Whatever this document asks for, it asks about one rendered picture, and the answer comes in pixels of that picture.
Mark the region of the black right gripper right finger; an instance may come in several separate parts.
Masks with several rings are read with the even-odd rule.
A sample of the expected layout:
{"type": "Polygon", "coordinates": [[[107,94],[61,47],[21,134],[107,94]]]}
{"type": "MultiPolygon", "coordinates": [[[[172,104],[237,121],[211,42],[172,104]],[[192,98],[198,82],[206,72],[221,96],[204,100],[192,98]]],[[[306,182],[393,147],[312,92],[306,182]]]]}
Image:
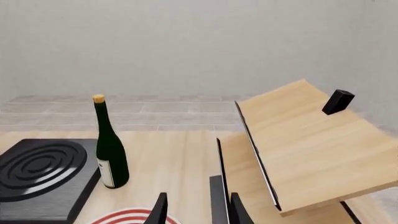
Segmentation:
{"type": "Polygon", "coordinates": [[[231,221],[233,222],[233,224],[254,224],[253,220],[246,211],[238,193],[233,192],[231,194],[230,203],[232,212],[231,221]]]}

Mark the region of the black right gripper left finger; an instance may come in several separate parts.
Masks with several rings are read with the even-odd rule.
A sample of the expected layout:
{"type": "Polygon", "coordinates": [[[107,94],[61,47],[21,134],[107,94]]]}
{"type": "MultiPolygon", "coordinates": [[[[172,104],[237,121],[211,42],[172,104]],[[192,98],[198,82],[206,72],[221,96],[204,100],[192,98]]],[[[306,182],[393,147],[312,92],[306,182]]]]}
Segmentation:
{"type": "Polygon", "coordinates": [[[168,210],[167,193],[161,192],[145,224],[166,224],[168,210]]]}

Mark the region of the dark green wine bottle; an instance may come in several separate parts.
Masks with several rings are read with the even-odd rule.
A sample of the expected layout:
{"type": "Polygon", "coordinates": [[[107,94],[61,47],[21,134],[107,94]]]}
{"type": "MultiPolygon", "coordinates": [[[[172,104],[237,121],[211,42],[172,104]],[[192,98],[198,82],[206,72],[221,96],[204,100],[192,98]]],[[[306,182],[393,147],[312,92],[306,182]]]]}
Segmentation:
{"type": "Polygon", "coordinates": [[[104,95],[94,95],[93,103],[98,122],[96,158],[104,186],[117,189],[129,180],[129,168],[124,146],[111,125],[104,95]]]}

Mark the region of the pale wooden cabinet black edges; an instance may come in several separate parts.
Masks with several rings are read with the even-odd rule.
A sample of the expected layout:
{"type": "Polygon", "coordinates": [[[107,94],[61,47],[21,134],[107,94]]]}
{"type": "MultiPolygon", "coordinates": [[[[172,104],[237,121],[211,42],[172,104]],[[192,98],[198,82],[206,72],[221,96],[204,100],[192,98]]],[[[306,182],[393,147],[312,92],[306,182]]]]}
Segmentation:
{"type": "Polygon", "coordinates": [[[236,103],[218,138],[228,224],[236,192],[254,224],[394,224],[371,194],[398,186],[398,139],[305,80],[236,103]]]}

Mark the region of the white plate with red rings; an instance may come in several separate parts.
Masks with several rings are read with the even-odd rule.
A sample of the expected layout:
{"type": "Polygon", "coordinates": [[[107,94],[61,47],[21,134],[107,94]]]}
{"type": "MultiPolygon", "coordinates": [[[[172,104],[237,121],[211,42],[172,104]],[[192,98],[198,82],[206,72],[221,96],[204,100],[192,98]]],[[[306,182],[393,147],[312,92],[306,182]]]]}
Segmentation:
{"type": "Polygon", "coordinates": [[[144,207],[124,208],[106,214],[88,224],[144,224],[152,209],[144,207]]]}

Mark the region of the flat black stove plate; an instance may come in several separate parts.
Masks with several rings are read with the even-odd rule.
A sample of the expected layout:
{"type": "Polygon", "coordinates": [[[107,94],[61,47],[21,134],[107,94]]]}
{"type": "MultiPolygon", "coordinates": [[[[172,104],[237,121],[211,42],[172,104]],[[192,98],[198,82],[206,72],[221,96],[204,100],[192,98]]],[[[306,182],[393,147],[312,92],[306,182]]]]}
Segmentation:
{"type": "Polygon", "coordinates": [[[73,224],[101,175],[95,139],[23,139],[0,155],[0,224],[73,224]]]}

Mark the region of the small black block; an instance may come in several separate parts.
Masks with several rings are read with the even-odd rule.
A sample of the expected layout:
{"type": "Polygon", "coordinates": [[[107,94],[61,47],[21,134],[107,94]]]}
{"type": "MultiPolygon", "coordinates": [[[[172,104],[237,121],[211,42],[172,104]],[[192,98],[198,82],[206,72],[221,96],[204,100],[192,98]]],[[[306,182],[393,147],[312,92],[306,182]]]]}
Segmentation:
{"type": "Polygon", "coordinates": [[[336,89],[322,108],[322,111],[326,115],[343,111],[348,107],[354,97],[355,95],[348,91],[336,89]]]}

